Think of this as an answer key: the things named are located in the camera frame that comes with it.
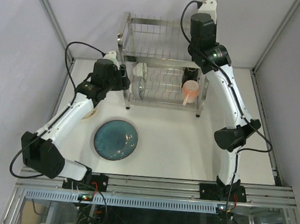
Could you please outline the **dark blue patterned bowl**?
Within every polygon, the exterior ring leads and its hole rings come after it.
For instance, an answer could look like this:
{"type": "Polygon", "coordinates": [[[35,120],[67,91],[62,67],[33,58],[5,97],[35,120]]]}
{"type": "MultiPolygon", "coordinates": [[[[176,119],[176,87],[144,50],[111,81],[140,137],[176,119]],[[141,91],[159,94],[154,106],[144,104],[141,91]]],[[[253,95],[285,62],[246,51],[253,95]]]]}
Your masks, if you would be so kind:
{"type": "Polygon", "coordinates": [[[131,93],[135,98],[143,99],[145,96],[146,82],[143,78],[137,77],[131,85],[131,93]]]}

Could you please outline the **teal patterned white bowl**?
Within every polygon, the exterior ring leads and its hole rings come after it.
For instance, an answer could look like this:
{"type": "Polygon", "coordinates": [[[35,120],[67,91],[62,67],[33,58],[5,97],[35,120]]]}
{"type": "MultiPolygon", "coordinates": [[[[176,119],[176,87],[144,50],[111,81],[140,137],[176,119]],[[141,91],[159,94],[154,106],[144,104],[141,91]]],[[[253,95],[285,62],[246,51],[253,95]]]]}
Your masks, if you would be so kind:
{"type": "Polygon", "coordinates": [[[143,78],[144,81],[148,78],[148,67],[146,63],[137,63],[133,68],[133,75],[138,78],[143,78]]]}

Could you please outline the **stainless steel dish rack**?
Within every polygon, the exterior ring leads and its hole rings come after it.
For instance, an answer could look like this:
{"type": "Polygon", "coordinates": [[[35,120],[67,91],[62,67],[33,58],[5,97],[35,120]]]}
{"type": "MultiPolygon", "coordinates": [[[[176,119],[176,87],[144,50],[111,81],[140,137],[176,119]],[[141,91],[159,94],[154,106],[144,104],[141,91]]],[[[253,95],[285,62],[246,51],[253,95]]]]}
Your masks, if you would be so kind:
{"type": "Polygon", "coordinates": [[[200,117],[206,101],[208,80],[187,54],[187,42],[180,24],[171,20],[137,17],[125,12],[117,34],[118,57],[126,65],[131,81],[133,68],[146,63],[148,78],[145,96],[135,98],[130,90],[123,92],[125,108],[132,105],[194,111],[200,117]],[[195,102],[182,105],[182,76],[185,68],[198,69],[200,94],[195,102]]]}

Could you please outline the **cream plate with floral print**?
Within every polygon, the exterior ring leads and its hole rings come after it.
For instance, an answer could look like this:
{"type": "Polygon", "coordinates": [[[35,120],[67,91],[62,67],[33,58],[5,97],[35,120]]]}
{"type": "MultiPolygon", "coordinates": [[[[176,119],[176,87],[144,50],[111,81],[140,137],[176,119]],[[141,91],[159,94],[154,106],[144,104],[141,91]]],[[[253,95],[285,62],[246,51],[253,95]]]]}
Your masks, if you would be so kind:
{"type": "Polygon", "coordinates": [[[87,118],[92,117],[96,113],[96,111],[97,111],[97,108],[92,109],[86,115],[84,115],[82,119],[87,119],[87,118]]]}

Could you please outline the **black mug cream inside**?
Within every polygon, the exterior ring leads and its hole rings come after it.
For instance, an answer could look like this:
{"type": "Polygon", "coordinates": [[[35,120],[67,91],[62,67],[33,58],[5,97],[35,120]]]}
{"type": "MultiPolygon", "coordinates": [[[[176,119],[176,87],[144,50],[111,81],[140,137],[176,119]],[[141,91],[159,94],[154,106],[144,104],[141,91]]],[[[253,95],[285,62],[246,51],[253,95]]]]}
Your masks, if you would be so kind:
{"type": "Polygon", "coordinates": [[[198,69],[197,68],[185,68],[184,74],[182,76],[182,87],[186,83],[186,81],[198,81],[198,69]]]}

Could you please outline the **pink ceramic mug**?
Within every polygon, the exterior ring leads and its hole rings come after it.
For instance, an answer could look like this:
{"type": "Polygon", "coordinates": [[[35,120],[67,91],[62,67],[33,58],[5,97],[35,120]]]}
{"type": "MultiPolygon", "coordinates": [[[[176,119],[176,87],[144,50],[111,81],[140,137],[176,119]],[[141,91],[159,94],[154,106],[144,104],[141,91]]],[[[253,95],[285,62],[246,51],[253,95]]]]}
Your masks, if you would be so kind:
{"type": "Polygon", "coordinates": [[[193,103],[199,95],[199,84],[194,80],[188,80],[183,84],[182,96],[183,96],[183,106],[188,103],[193,103]]]}

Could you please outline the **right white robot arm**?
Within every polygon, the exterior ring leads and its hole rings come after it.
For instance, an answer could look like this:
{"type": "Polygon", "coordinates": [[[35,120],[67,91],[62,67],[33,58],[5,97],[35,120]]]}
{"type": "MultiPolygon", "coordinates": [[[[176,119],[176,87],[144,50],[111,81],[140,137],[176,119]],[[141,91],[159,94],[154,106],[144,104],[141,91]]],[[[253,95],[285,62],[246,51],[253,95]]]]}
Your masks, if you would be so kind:
{"type": "Polygon", "coordinates": [[[190,26],[188,52],[215,90],[224,113],[225,126],[213,136],[222,150],[215,192],[217,196],[227,198],[230,193],[241,191],[238,151],[261,127],[261,122],[253,119],[244,105],[229,53],[216,41],[214,20],[207,13],[196,13],[191,16],[190,26]]]}

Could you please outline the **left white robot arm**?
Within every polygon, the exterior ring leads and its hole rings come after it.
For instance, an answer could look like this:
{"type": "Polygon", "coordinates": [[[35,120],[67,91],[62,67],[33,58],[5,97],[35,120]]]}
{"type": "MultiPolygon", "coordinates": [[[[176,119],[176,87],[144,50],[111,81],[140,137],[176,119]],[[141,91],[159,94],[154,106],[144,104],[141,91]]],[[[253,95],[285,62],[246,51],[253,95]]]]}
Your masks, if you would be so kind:
{"type": "Polygon", "coordinates": [[[107,96],[127,90],[130,80],[125,65],[111,59],[98,59],[93,71],[77,85],[70,103],[35,133],[21,137],[23,164],[50,179],[64,177],[75,181],[89,179],[91,168],[64,158],[60,147],[78,122],[107,96]]]}

